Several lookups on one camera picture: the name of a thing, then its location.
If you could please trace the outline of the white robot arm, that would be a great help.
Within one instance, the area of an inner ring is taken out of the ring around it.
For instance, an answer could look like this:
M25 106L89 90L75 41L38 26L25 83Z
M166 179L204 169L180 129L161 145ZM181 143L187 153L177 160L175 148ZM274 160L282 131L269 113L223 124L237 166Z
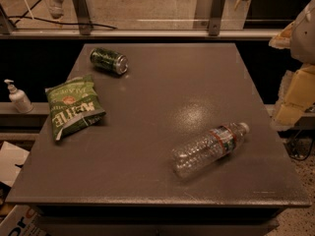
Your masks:
M285 131L315 103L315 0L311 0L292 23L274 36L269 45L288 49L290 56L302 63L296 72L285 72L272 114L272 127Z

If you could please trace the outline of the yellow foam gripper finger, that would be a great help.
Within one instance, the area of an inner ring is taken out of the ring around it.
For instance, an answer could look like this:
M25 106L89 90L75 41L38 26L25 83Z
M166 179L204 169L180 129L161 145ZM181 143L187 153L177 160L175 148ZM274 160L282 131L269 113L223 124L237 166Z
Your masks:
M303 64L296 72L286 71L273 112L276 127L293 127L315 103L315 66Z

